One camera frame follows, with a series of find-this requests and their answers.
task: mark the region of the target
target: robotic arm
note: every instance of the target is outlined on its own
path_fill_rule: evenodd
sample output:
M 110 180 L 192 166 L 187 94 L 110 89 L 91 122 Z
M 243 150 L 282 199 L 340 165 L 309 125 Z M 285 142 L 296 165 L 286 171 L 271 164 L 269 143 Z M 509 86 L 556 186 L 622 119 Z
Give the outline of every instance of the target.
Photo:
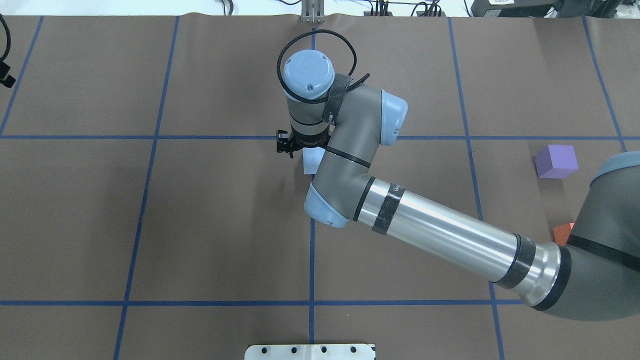
M 305 201 L 312 218 L 371 226 L 554 316 L 610 320 L 640 312 L 640 152 L 604 163 L 566 247 L 536 244 L 369 175 L 378 146 L 396 140 L 404 100 L 367 85 L 347 87 L 350 78 L 316 50 L 292 55 L 281 80 L 292 133 L 278 131 L 278 152 L 326 150 Z

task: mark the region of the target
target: white label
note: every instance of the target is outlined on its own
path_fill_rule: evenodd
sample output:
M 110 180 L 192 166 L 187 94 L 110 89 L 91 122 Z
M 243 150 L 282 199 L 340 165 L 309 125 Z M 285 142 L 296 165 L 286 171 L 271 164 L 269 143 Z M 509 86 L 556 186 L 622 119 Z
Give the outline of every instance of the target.
M 502 9 L 487 10 L 484 12 L 484 17 L 498 17 L 498 15 L 500 15 L 501 12 L 502 12 Z

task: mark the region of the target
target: black velcro strap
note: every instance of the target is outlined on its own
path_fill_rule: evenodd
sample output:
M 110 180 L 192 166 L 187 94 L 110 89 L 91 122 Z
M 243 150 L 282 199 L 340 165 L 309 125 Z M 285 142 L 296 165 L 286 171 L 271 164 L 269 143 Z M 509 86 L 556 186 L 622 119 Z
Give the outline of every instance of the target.
M 536 244 L 531 239 L 519 234 L 515 234 L 515 236 L 518 245 L 513 262 L 507 273 L 495 282 L 496 285 L 505 289 L 513 289 L 524 280 L 536 256 Z
M 345 94 L 347 94 L 347 86 L 351 82 L 351 77 L 345 74 L 336 74 L 333 84 L 329 89 L 328 99 L 324 106 L 324 113 L 322 120 L 335 126 L 335 121 L 338 119 L 338 113 L 340 107 L 342 107 L 342 100 L 344 100 Z
M 347 160 L 351 160 L 356 164 L 360 164 L 362 166 L 364 166 L 365 168 L 370 168 L 371 167 L 371 163 L 369 163 L 368 161 L 364 161 L 363 159 L 360 158 L 356 158 L 355 156 L 351 155 L 351 154 L 347 154 L 344 151 L 340 151 L 338 149 L 334 149 L 333 147 L 330 146 L 326 146 L 324 147 L 324 149 L 332 154 L 336 154 L 337 156 L 343 157 Z
M 566 284 L 569 282 L 569 276 L 571 276 L 571 253 L 564 246 L 558 246 L 560 248 L 560 268 L 558 269 L 558 276 L 551 290 L 547 296 L 539 304 L 532 306 L 535 310 L 544 311 L 556 304 Z
M 391 220 L 394 219 L 394 215 L 396 214 L 398 205 L 400 205 L 400 199 L 402 199 L 403 194 L 404 188 L 402 186 L 397 184 L 391 184 L 389 186 L 387 196 L 382 202 L 382 206 L 380 206 L 378 217 L 376 218 L 375 223 L 373 223 L 373 231 L 382 235 L 387 234 L 387 230 L 389 230 Z
M 627 254 L 626 252 L 622 252 L 576 235 L 569 235 L 569 240 L 567 240 L 566 244 L 575 246 L 596 256 L 600 256 L 601 258 L 611 260 L 614 263 L 618 263 L 630 268 L 631 270 L 640 272 L 640 258 Z
M 362 196 L 360 197 L 360 201 L 358 202 L 358 207 L 356 208 L 356 212 L 353 213 L 353 221 L 358 221 L 358 217 L 360 216 L 360 210 L 362 210 L 362 206 L 364 205 L 364 200 L 367 198 L 367 194 L 369 194 L 369 190 L 371 190 L 371 185 L 376 180 L 375 177 L 370 177 L 367 182 L 367 186 L 365 186 L 364 191 L 362 192 Z

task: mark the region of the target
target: round blue cap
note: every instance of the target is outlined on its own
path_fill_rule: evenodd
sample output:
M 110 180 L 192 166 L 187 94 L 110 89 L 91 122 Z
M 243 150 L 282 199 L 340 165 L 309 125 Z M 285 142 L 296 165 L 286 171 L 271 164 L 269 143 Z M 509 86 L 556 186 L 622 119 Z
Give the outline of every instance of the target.
M 285 62 L 282 77 L 294 93 L 313 100 L 329 91 L 335 72 L 329 57 L 318 50 L 307 49 L 291 55 Z
M 640 151 L 629 151 L 616 154 L 611 156 L 604 162 L 604 164 L 602 164 L 598 175 L 593 178 L 591 184 L 593 184 L 593 181 L 596 181 L 600 176 L 603 176 L 608 172 L 616 171 L 621 168 L 637 166 L 640 166 Z

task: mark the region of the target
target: metallic cylinder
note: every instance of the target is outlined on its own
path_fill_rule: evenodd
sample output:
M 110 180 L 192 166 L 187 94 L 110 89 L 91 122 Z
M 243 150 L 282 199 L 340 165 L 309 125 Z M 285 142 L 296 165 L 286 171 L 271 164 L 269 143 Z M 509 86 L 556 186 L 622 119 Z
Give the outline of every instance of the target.
M 374 225 L 389 186 L 373 182 L 358 222 Z M 507 274 L 517 248 L 514 234 L 410 192 L 404 192 L 387 234 L 493 282 Z

